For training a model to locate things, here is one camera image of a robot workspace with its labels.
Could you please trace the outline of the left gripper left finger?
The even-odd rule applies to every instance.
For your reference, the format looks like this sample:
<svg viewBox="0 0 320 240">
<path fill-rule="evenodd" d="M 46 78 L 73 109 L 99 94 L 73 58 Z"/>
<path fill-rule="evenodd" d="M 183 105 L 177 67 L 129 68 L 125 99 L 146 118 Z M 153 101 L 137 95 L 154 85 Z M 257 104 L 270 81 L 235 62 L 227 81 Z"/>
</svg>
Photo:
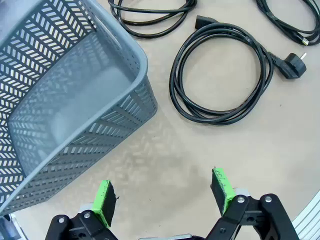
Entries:
<svg viewBox="0 0 320 240">
<path fill-rule="evenodd" d="M 56 215 L 52 218 L 47 240 L 116 240 L 110 227 L 117 197 L 110 180 L 100 183 L 93 205 L 73 218 Z"/>
</svg>

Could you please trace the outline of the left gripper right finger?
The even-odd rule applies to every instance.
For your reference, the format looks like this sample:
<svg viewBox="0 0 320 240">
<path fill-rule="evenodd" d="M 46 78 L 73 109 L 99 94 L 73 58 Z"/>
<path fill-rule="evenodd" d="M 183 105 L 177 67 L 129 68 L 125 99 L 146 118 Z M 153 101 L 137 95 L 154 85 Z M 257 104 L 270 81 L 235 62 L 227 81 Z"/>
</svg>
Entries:
<svg viewBox="0 0 320 240">
<path fill-rule="evenodd" d="M 277 195 L 260 199 L 236 193 L 224 170 L 212 169 L 210 188 L 221 217 L 205 237 L 207 240 L 234 240 L 241 227 L 251 226 L 261 240 L 298 240 L 298 234 Z"/>
</svg>

